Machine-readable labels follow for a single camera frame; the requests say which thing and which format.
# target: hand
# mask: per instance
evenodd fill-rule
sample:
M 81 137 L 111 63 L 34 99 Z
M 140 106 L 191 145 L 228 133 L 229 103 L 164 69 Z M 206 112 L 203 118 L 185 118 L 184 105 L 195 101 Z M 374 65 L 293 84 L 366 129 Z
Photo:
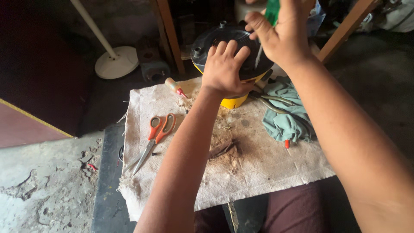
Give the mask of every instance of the hand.
M 308 46 L 302 2 L 280 0 L 280 6 L 275 28 L 258 12 L 248 13 L 245 21 L 248 23 L 246 31 L 255 31 L 250 35 L 250 39 L 259 37 L 266 56 L 286 71 L 313 55 Z
M 217 47 L 212 46 L 208 52 L 201 88 L 217 91 L 222 98 L 247 94 L 253 89 L 253 83 L 241 83 L 238 71 L 250 54 L 250 49 L 243 46 L 234 56 L 237 42 L 229 44 L 221 41 Z

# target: white pole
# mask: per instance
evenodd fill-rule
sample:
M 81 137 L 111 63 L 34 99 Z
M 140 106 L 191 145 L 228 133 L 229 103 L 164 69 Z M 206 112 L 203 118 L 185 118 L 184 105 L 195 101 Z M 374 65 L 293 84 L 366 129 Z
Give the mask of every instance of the white pole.
M 89 13 L 83 7 L 82 3 L 80 3 L 79 0 L 70 0 L 70 1 L 75 6 L 75 8 L 78 10 L 78 12 L 82 16 L 82 18 L 89 25 L 89 27 L 94 32 L 95 36 L 98 38 L 98 40 L 101 42 L 101 44 L 105 47 L 105 49 L 109 53 L 109 55 L 112 58 L 115 58 L 115 59 L 118 58 L 116 53 L 113 51 L 111 45 L 108 43 L 108 41 L 105 39 L 104 35 L 102 35 L 102 32 L 99 30 L 98 26 L 95 24 L 94 20 L 91 18 Z

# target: rag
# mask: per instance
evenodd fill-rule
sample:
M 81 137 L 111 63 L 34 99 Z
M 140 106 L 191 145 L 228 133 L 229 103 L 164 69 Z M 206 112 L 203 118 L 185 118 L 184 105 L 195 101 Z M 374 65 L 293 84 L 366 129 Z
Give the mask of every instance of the rag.
M 297 104 L 297 106 L 288 106 L 276 100 L 269 100 L 275 107 L 290 112 L 291 114 L 278 114 L 267 109 L 262 120 L 267 133 L 277 141 L 292 140 L 296 142 L 298 139 L 302 139 L 306 142 L 311 142 L 312 132 L 301 121 L 292 116 L 296 115 L 307 121 L 309 125 L 312 125 L 298 92 L 289 77 L 278 78 L 275 83 L 267 84 L 264 92 L 271 96 L 285 98 Z

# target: plastic bottle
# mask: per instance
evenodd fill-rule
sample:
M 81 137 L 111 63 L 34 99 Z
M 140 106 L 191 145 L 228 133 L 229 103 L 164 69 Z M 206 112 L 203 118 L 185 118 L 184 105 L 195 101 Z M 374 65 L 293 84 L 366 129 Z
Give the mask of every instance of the plastic bottle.
M 167 85 L 171 90 L 173 90 L 177 94 L 182 95 L 188 99 L 188 97 L 184 94 L 183 90 L 181 89 L 181 86 L 178 85 L 178 83 L 176 83 L 172 78 L 167 78 L 167 80 L 165 80 L 165 85 Z

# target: white round base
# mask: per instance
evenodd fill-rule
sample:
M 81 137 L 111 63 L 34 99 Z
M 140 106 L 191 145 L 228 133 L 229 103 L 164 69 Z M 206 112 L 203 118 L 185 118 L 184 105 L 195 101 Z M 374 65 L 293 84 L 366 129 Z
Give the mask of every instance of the white round base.
M 137 50 L 130 46 L 113 48 L 118 57 L 114 60 L 108 52 L 95 64 L 96 74 L 103 79 L 115 79 L 129 74 L 139 64 Z

